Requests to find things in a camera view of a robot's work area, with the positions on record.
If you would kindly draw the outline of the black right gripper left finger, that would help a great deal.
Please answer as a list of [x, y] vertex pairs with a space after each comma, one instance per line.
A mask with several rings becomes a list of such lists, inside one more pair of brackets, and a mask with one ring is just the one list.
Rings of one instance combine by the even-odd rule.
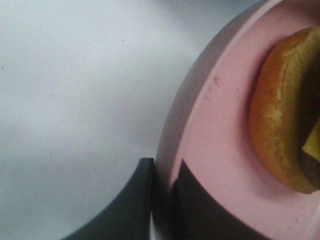
[[153, 158], [141, 158], [116, 198], [66, 240], [148, 240], [152, 211]]

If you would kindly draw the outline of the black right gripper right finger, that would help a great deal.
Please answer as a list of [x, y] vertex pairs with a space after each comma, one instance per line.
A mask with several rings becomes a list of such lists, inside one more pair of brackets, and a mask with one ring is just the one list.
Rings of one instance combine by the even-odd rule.
[[302, 240], [310, 225], [310, 196], [294, 192], [261, 167], [215, 162], [203, 185], [181, 162], [177, 206], [193, 240]]

